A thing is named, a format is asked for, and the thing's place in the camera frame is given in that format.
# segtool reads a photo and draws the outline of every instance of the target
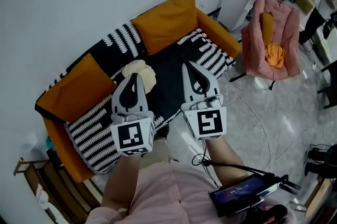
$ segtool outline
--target orange cloth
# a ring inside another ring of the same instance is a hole
[[[285,50],[281,48],[278,43],[269,43],[265,47],[265,59],[271,66],[277,67],[280,69],[283,67]]]

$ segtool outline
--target white wall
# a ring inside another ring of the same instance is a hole
[[[44,143],[35,100],[87,48],[162,1],[0,0],[0,214],[7,223],[51,223],[23,175],[13,177],[29,134]],[[206,13],[219,2],[196,1]]]

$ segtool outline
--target pink chair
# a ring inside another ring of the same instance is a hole
[[[284,65],[280,69],[270,66],[265,60],[264,44],[260,24],[262,13],[274,16],[272,42],[280,43],[285,49]],[[248,74],[275,81],[300,74],[299,64],[300,14],[280,0],[256,0],[252,20],[241,30],[242,48],[246,73],[231,79],[235,81]]]

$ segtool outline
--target person's arm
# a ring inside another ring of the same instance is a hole
[[[116,211],[121,208],[130,209],[136,191],[140,160],[141,155],[121,156],[106,183],[102,207]]]
[[[212,161],[224,164],[244,165],[224,137],[206,141],[206,146]],[[246,171],[232,168],[213,166],[216,176],[223,186],[234,183],[248,176]]]
[[[326,0],[326,2],[328,3],[328,6],[331,8],[331,9],[335,9],[335,6],[333,4],[333,2],[331,0]]]

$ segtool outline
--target screen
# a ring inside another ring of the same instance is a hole
[[[216,201],[220,204],[230,201],[238,201],[245,198],[245,196],[257,193],[259,189],[261,189],[265,185],[265,181],[261,178],[251,177],[232,187],[214,193],[214,197]]]

